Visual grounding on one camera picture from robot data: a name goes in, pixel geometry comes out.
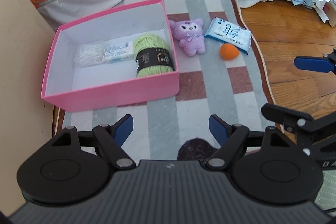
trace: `green yarn skein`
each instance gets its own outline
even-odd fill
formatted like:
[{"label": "green yarn skein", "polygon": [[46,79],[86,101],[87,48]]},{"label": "green yarn skein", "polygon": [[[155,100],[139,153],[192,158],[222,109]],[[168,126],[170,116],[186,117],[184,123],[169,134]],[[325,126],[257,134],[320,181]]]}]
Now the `green yarn skein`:
[{"label": "green yarn skein", "polygon": [[[158,35],[149,33],[139,36],[134,42],[134,56],[135,58],[138,56],[138,53],[146,48],[164,48],[169,50],[167,44],[164,39],[159,37]],[[137,77],[144,77],[150,75],[157,75],[161,73],[167,73],[173,71],[172,67],[169,66],[151,66],[147,68],[143,68],[137,73]]]}]

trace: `wet wipes package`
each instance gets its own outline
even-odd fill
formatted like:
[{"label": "wet wipes package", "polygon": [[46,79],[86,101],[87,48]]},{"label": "wet wipes package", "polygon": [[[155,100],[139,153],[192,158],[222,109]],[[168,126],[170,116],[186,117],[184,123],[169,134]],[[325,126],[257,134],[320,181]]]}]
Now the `wet wipes package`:
[{"label": "wet wipes package", "polygon": [[134,59],[133,42],[124,42],[105,47],[104,62],[114,63]]},{"label": "wet wipes package", "polygon": [[250,30],[241,28],[218,17],[212,20],[204,37],[210,37],[222,43],[230,43],[247,54],[251,46]]}]

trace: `round pad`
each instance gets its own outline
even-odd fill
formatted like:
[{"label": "round pad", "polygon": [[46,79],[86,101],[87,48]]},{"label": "round pad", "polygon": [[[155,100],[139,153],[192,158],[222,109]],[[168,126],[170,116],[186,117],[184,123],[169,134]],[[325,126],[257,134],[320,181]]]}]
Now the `round pad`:
[{"label": "round pad", "polygon": [[261,173],[274,182],[289,182],[300,175],[300,169],[285,160],[271,160],[261,166]]},{"label": "round pad", "polygon": [[16,178],[27,200],[66,205],[97,194],[108,182],[109,169],[93,154],[52,147],[38,150],[25,161]]},{"label": "round pad", "polygon": [[241,158],[233,166],[232,178],[252,198],[281,205],[314,200],[323,182],[322,171],[313,160],[281,147]]}]

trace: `plastic package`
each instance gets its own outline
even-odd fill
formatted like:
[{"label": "plastic package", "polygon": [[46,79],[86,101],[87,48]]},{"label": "plastic package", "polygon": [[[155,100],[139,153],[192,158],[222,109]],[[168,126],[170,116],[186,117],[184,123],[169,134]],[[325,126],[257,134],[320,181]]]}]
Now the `plastic package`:
[{"label": "plastic package", "polygon": [[101,41],[80,45],[75,55],[75,65],[88,67],[133,59],[133,42],[115,44],[112,41]]},{"label": "plastic package", "polygon": [[250,30],[216,17],[211,21],[204,37],[210,37],[222,43],[230,43],[248,54],[251,47],[251,35]]},{"label": "plastic package", "polygon": [[119,61],[133,59],[133,42],[124,42],[120,44],[108,45],[105,47],[103,61],[106,63],[115,63]]}]

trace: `orange sponge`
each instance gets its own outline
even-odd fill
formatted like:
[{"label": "orange sponge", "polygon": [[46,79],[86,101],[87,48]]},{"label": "orange sponge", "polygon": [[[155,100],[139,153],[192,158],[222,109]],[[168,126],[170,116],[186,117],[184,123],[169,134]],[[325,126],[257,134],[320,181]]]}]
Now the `orange sponge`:
[{"label": "orange sponge", "polygon": [[219,55],[225,60],[232,60],[239,55],[239,50],[236,46],[226,43],[220,47]]}]

